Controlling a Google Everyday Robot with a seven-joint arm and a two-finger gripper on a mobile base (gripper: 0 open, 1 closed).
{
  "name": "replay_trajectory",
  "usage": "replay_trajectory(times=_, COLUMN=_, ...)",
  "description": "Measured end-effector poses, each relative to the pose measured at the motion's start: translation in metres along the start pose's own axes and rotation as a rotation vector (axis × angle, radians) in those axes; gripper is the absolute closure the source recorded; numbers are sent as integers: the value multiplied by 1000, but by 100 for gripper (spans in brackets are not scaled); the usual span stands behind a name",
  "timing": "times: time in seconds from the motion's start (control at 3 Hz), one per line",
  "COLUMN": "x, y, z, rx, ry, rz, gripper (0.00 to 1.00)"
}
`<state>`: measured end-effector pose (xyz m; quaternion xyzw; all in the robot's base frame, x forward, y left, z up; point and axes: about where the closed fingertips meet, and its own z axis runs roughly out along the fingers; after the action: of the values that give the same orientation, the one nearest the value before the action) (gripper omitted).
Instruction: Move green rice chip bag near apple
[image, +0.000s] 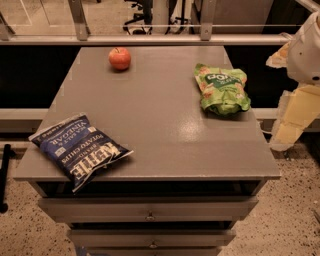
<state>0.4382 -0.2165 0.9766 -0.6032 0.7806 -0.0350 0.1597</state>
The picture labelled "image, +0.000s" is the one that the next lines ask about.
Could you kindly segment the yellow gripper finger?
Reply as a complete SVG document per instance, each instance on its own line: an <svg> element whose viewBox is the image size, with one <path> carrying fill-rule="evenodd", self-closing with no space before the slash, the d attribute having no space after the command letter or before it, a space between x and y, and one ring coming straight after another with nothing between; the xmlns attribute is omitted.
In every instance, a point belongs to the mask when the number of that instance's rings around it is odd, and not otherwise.
<svg viewBox="0 0 320 256"><path fill-rule="evenodd" d="M278 51L268 57L266 65L272 68L286 68L290 43L284 44Z"/></svg>
<svg viewBox="0 0 320 256"><path fill-rule="evenodd" d="M320 115L320 86L299 84L284 91L277 108L269 146L275 151L291 148L304 130Z"/></svg>

